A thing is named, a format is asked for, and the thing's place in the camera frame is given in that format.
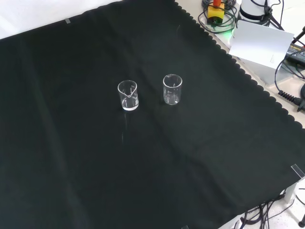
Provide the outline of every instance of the white device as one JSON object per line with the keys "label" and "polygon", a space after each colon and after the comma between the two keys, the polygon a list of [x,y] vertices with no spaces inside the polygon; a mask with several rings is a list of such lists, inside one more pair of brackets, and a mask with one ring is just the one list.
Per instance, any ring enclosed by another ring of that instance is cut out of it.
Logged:
{"label": "white device", "polygon": [[265,0],[243,0],[238,14],[239,19],[268,26],[269,20],[265,16],[264,5]]}

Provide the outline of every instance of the clear tape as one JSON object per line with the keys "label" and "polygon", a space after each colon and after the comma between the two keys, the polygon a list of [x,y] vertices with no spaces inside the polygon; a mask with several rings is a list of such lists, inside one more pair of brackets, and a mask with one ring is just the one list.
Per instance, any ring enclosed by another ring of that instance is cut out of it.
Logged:
{"label": "clear tape", "polygon": [[293,166],[291,166],[291,168],[295,171],[296,174],[298,174],[298,176],[303,179],[305,177],[305,174],[303,173],[303,171],[299,168],[299,166],[297,166],[296,164],[294,164]]}

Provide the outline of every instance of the yellow object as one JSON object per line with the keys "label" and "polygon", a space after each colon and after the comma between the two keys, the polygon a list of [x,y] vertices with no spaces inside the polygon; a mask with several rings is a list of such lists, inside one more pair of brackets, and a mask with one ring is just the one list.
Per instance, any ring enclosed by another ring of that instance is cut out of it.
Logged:
{"label": "yellow object", "polygon": [[224,9],[224,3],[220,4],[220,8],[222,9],[216,9],[212,6],[213,4],[211,4],[208,7],[208,18],[217,22],[217,23],[221,23],[223,22],[224,19],[224,11],[222,9]]}

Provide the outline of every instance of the white card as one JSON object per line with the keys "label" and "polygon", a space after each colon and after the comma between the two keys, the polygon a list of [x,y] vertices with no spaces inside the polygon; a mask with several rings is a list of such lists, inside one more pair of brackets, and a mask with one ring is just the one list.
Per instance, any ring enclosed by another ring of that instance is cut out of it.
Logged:
{"label": "white card", "polygon": [[294,35],[239,20],[229,54],[276,69],[284,59]]}

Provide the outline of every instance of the black tablecloth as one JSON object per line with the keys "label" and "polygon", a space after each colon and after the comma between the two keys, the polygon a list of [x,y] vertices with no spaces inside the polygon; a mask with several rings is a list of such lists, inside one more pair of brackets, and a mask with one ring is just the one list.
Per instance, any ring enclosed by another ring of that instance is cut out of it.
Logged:
{"label": "black tablecloth", "polygon": [[172,0],[70,20],[0,41],[1,229],[215,229],[305,171],[301,125]]}

